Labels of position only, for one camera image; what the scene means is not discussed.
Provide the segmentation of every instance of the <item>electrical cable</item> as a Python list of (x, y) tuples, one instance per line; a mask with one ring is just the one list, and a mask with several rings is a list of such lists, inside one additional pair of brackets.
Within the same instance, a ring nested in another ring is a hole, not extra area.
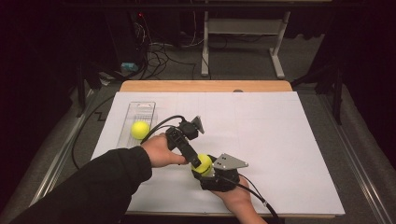
[(245, 190), (247, 190), (248, 192), (250, 192), (251, 194), (253, 194), (254, 196), (256, 196), (256, 198), (258, 198), (261, 202), (262, 202), (262, 204), (270, 211), (270, 213), (271, 213), (271, 215), (274, 217), (274, 219), (276, 219), (276, 221), (279, 223), (279, 224), (282, 224), (282, 221), (280, 220), (280, 218), (279, 218), (279, 216), (277, 215), (277, 213), (276, 213), (276, 211), (274, 210), (274, 208), (271, 206), (271, 204), (269, 204), (261, 195), (260, 195), (260, 193), (258, 192), (258, 193), (256, 193), (256, 192), (254, 192), (252, 189), (250, 189), (250, 188), (248, 188), (248, 187), (245, 187), (245, 186), (243, 186), (243, 185), (241, 185), (241, 184), (239, 184), (239, 183), (236, 183), (236, 182), (234, 182), (234, 181), (232, 181), (231, 179), (229, 179), (229, 178), (226, 178), (226, 177), (224, 177), (224, 176), (222, 176), (222, 175), (219, 175), (219, 178), (220, 179), (223, 179), (223, 180), (225, 180), (225, 181), (228, 181), (228, 182), (230, 182), (230, 183), (232, 183), (232, 184), (235, 184), (237, 187), (239, 187), (239, 188), (242, 188), (242, 189), (245, 189)]
[(79, 130), (78, 130), (78, 132), (77, 132), (76, 139), (74, 140), (73, 145), (72, 145), (72, 148), (71, 148), (71, 156), (72, 156), (72, 161), (73, 161), (74, 165), (76, 166), (76, 168), (77, 168), (78, 170), (79, 170), (79, 166), (77, 165), (76, 158), (75, 158), (75, 147), (76, 147), (76, 142), (77, 142), (79, 136), (81, 135), (81, 132), (82, 132), (82, 130), (83, 130), (85, 124), (86, 124), (87, 121), (90, 119), (90, 117), (96, 112), (96, 110), (97, 110), (100, 106), (104, 105), (107, 101), (109, 101), (110, 99), (114, 98), (114, 96), (115, 96), (115, 95), (112, 95), (112, 96), (108, 97), (108, 98), (105, 99), (101, 104), (99, 104), (99, 105), (90, 113), (90, 115), (84, 120), (84, 122), (81, 124), (81, 127), (79, 128)]
[(154, 128), (152, 128), (152, 129), (148, 132), (148, 134), (146, 135), (145, 138), (142, 139), (142, 141), (140, 142), (140, 144), (143, 144), (144, 142), (146, 142), (146, 141), (151, 137), (152, 134), (154, 134), (155, 132), (157, 132), (163, 124), (165, 124), (166, 122), (168, 122), (168, 121), (171, 120), (171, 119), (181, 119), (182, 122), (186, 121), (186, 119), (185, 119), (183, 116), (181, 116), (181, 115), (174, 115), (174, 116), (172, 116), (172, 117), (169, 117), (169, 118), (167, 118), (167, 119), (164, 119), (163, 121), (161, 121), (159, 124), (157, 124)]

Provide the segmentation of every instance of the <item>tennis ball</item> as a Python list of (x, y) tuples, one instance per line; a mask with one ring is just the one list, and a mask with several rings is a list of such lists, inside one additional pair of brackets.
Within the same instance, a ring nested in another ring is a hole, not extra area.
[(201, 161), (201, 165), (197, 168), (191, 166), (191, 169), (200, 175), (208, 175), (212, 170), (212, 160), (206, 154), (198, 154), (198, 159)]
[(139, 120), (131, 126), (131, 136), (135, 139), (141, 140), (145, 138), (148, 133), (149, 125), (143, 120)]

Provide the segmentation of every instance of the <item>black sleeve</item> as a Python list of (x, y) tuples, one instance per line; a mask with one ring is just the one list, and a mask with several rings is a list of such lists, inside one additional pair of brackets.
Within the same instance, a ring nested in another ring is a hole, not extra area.
[(142, 147), (120, 148), (90, 161), (11, 223), (117, 223), (131, 196), (152, 175)]

